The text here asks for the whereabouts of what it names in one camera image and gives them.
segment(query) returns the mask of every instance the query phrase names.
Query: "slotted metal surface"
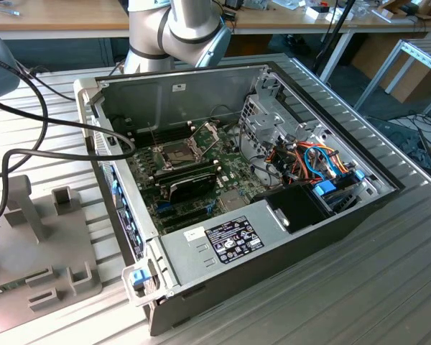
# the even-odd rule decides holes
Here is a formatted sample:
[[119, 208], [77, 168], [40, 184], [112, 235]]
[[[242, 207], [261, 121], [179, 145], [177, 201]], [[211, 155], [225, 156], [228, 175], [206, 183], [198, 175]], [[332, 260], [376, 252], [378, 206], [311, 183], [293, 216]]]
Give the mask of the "slotted metal surface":
[[[431, 179], [370, 124], [286, 55], [224, 59], [221, 65], [272, 60], [289, 73], [361, 144], [406, 186], [400, 197], [368, 218], [343, 241], [237, 295], [217, 308], [161, 336], [148, 336], [140, 308], [131, 307], [117, 282], [122, 262], [106, 209], [89, 166], [32, 158], [28, 165], [36, 193], [69, 184], [80, 190], [105, 289], [90, 300], [60, 310], [0, 335], [0, 344], [39, 341], [59, 344], [431, 344]], [[59, 90], [84, 70], [46, 76]], [[51, 114], [72, 118], [75, 105], [42, 89]], [[38, 111], [26, 88], [6, 102]], [[297, 113], [301, 105], [289, 101]], [[38, 125], [0, 113], [6, 124], [23, 121], [25, 130], [3, 129], [0, 150], [32, 146]], [[33, 137], [22, 132], [32, 131]], [[78, 130], [54, 126], [44, 143], [50, 150], [83, 151]]]
[[403, 40], [401, 49], [431, 68], [431, 40]]

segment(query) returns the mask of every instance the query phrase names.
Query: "wooden desk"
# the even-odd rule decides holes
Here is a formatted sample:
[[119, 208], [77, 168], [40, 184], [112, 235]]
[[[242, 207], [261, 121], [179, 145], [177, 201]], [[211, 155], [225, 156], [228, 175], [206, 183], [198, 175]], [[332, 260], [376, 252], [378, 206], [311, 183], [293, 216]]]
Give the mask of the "wooden desk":
[[[321, 33], [327, 31], [329, 22], [325, 19], [313, 20], [305, 16], [303, 8], [294, 11], [278, 4], [269, 3], [266, 11], [241, 8], [236, 13], [236, 34], [289, 34]], [[341, 32], [412, 32], [422, 31], [422, 24], [390, 24], [373, 13], [363, 18], [353, 18], [343, 24]]]
[[12, 0], [21, 16], [0, 13], [5, 40], [128, 37], [129, 19], [117, 0]]

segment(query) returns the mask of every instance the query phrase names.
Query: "motherboard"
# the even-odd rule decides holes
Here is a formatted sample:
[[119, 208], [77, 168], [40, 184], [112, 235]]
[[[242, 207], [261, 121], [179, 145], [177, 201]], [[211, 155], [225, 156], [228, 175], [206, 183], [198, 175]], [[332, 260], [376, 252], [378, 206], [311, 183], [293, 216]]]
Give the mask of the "motherboard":
[[129, 168], [161, 235], [241, 208], [269, 189], [269, 179], [260, 180], [240, 154], [230, 128], [201, 121], [134, 135], [138, 150]]

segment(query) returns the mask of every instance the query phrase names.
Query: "desk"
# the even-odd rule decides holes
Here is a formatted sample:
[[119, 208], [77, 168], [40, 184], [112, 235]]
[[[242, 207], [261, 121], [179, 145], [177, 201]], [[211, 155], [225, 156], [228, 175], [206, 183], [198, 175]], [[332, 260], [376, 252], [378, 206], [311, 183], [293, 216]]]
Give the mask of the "desk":
[[[20, 170], [35, 193], [71, 185], [82, 193], [83, 210], [98, 259], [103, 291], [88, 300], [0, 334], [2, 344], [417, 344], [431, 340], [431, 178], [300, 63], [284, 54], [231, 57], [221, 65], [274, 61], [398, 178], [406, 189], [344, 240], [221, 303], [217, 308], [151, 338], [141, 308], [128, 304], [119, 281], [124, 267], [91, 166], [33, 157]], [[177, 69], [188, 66], [177, 64]], [[59, 92], [73, 95], [77, 78], [110, 69], [43, 75]], [[73, 103], [43, 92], [50, 114], [77, 117]], [[37, 111], [28, 87], [2, 101]], [[298, 114], [305, 109], [290, 102]], [[0, 114], [0, 148], [28, 147], [40, 124]], [[54, 125], [44, 149], [82, 150], [81, 130]], [[17, 133], [27, 133], [16, 137]]]
[[[117, 0], [15, 0], [22, 17], [0, 14], [0, 37], [5, 40], [128, 37], [128, 16]], [[314, 21], [304, 10], [294, 11], [270, 3], [268, 10], [240, 9], [236, 15], [235, 35], [325, 33], [329, 22]], [[390, 24], [375, 14], [346, 22], [320, 79], [328, 81], [352, 36], [359, 32], [413, 32], [420, 24]], [[431, 22], [426, 23], [431, 38]]]
[[21, 16], [0, 13], [4, 40], [128, 37], [129, 19], [117, 0], [13, 0]]

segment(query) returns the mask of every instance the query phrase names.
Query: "black cable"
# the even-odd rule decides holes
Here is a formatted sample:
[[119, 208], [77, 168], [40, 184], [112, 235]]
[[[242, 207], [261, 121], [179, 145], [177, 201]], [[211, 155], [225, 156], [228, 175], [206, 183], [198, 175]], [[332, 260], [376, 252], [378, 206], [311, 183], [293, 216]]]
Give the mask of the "black cable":
[[264, 173], [267, 173], [268, 175], [274, 176], [275, 178], [277, 178], [279, 180], [280, 177], [278, 176], [278, 174], [274, 174], [272, 172], [269, 172], [268, 170], [251, 163], [251, 160], [248, 160], [246, 158], [246, 156], [244, 155], [243, 151], [241, 150], [241, 134], [243, 133], [243, 130], [244, 130], [244, 124], [246, 123], [246, 118], [247, 118], [247, 116], [244, 117], [243, 122], [241, 123], [241, 127], [239, 128], [238, 143], [237, 143], [238, 148], [239, 148], [239, 153], [241, 153], [241, 156], [245, 160], [247, 160], [254, 168], [259, 169], [260, 171], [263, 171]]
[[[30, 80], [20, 73], [19, 71], [15, 70], [13, 67], [7, 65], [6, 63], [3, 63], [0, 61], [0, 66], [6, 69], [9, 69], [14, 74], [16, 74], [19, 78], [21, 78], [27, 85], [30, 86], [32, 84]], [[61, 159], [61, 160], [80, 160], [80, 161], [112, 161], [112, 160], [124, 160], [126, 158], [130, 158], [134, 155], [136, 152], [136, 147], [133, 142], [131, 142], [127, 137], [125, 137], [122, 134], [115, 133], [114, 131], [111, 131], [110, 129], [105, 129], [101, 127], [96, 127], [90, 124], [83, 124], [78, 122], [71, 122], [66, 120], [59, 120], [59, 119], [52, 119], [52, 118], [45, 118], [42, 116], [34, 115], [31, 113], [27, 113], [26, 111], [22, 111], [19, 109], [12, 108], [10, 106], [7, 106], [5, 104], [0, 103], [0, 110], [8, 111], [9, 113], [19, 115], [22, 117], [25, 117], [27, 119], [33, 119], [36, 121], [42, 121], [44, 124], [61, 124], [65, 126], [71, 126], [71, 127], [77, 127], [77, 128], [83, 128], [83, 129], [90, 129], [93, 131], [101, 132], [104, 134], [111, 135], [112, 137], [116, 137], [117, 139], [120, 139], [121, 141], [125, 142], [130, 150], [127, 153], [124, 153], [122, 155], [108, 155], [108, 156], [98, 156], [98, 155], [71, 155], [71, 154], [65, 154], [65, 153], [57, 153], [57, 152], [45, 152], [45, 151], [37, 151], [34, 149], [11, 149], [7, 151], [3, 159], [1, 161], [1, 177], [2, 177], [2, 183], [3, 188], [1, 192], [1, 202], [0, 202], [0, 217], [3, 215], [6, 209], [6, 204], [8, 203], [8, 194], [9, 194], [9, 170], [8, 170], [8, 164], [9, 159], [12, 155], [26, 155], [27, 156], [38, 156], [38, 157], [47, 157], [47, 158], [55, 158], [55, 159]]]
[[[1, 61], [0, 61], [0, 67], [9, 71], [10, 73], [17, 75], [19, 78], [21, 78], [21, 80], [23, 80], [32, 89], [32, 91], [34, 91], [35, 95], [38, 98], [38, 101], [40, 102], [40, 106], [42, 107], [42, 118], [47, 119], [48, 118], [48, 108], [47, 108], [47, 105], [45, 103], [45, 99], [43, 98], [43, 95], [40, 92], [40, 90], [38, 90], [38, 88], [28, 79], [27, 76], [20, 73], [18, 70], [14, 69], [13, 67], [7, 65], [6, 63], [2, 63]], [[37, 141], [35, 142], [32, 150], [35, 150], [35, 149], [38, 150], [38, 148], [42, 144], [43, 140], [45, 139], [47, 129], [48, 129], [48, 123], [46, 121], [44, 121], [40, 135], [39, 135]], [[31, 156], [23, 157], [20, 161], [18, 161], [18, 163], [16, 163], [15, 165], [13, 165], [12, 167], [10, 167], [8, 169], [8, 173], [12, 173], [17, 168], [21, 167], [25, 162], [27, 162], [30, 159], [30, 157]]]
[[335, 18], [335, 13], [337, 12], [337, 7], [338, 7], [338, 1], [335, 2], [335, 7], [333, 8], [332, 19], [330, 20], [328, 31], [324, 35], [324, 40], [321, 42], [321, 46], [319, 47], [319, 51], [320, 51], [319, 54], [321, 54], [323, 52], [323, 45], [325, 44], [325, 41], [328, 38], [330, 28], [332, 27], [333, 19]]
[[351, 7], [353, 7], [355, 1], [356, 0], [348, 0], [348, 2], [346, 3], [345, 9], [343, 10], [342, 15], [338, 19], [338, 22], [337, 22], [337, 24], [335, 26], [335, 29], [332, 31], [332, 34], [330, 35], [330, 39], [326, 40], [324, 48], [316, 56], [315, 62], [313, 63], [313, 67], [312, 67], [312, 70], [311, 70], [314, 74], [316, 74], [318, 72], [321, 63], [323, 62], [323, 60], [324, 60], [327, 52], [329, 51], [330, 46], [333, 44], [333, 41], [337, 37], [338, 32], [340, 31], [340, 28], [342, 27], [342, 25], [343, 25], [343, 23], [344, 23], [344, 21], [346, 19], [346, 16], [348, 16], [348, 13], [350, 12]]
[[45, 82], [43, 82], [42, 80], [40, 80], [36, 75], [31, 74], [30, 72], [27, 71], [27, 69], [25, 68], [24, 65], [22, 65], [19, 61], [16, 60], [17, 65], [21, 68], [21, 70], [24, 71], [25, 74], [27, 74], [31, 79], [35, 79], [36, 81], [38, 81], [40, 84], [42, 84], [45, 88], [47, 88], [48, 90], [50, 90], [51, 92], [55, 93], [56, 95], [58, 95], [59, 97], [65, 98], [68, 101], [72, 101], [75, 102], [74, 98], [71, 98], [69, 96], [63, 95], [60, 92], [57, 92], [54, 88], [52, 88], [51, 86], [47, 85]]
[[118, 69], [118, 67], [121, 66], [122, 63], [124, 63], [126, 61], [126, 58], [124, 58], [122, 61], [120, 61], [119, 63], [117, 63], [115, 65], [115, 67], [113, 68], [113, 70], [108, 74], [108, 76], [110, 77], [112, 74], [115, 73], [115, 71]]

